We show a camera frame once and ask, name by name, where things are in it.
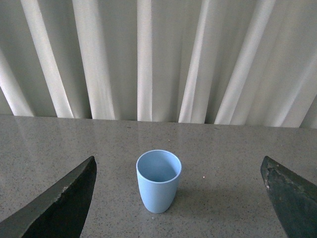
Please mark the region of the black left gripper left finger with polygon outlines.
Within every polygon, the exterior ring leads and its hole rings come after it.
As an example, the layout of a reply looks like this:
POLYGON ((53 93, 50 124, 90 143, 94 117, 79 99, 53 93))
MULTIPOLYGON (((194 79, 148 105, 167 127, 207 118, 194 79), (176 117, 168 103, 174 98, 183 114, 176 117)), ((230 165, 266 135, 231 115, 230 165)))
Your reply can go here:
POLYGON ((78 238, 90 209, 97 164, 93 156, 0 223, 2 238, 78 238))

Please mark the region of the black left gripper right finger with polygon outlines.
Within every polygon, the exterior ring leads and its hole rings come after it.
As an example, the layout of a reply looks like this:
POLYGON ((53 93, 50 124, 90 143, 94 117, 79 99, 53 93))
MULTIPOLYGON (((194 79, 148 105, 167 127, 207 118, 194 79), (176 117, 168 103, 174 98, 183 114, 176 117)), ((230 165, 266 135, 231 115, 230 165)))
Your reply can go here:
POLYGON ((317 186, 264 157, 261 175, 275 213, 289 238, 317 236, 317 186))

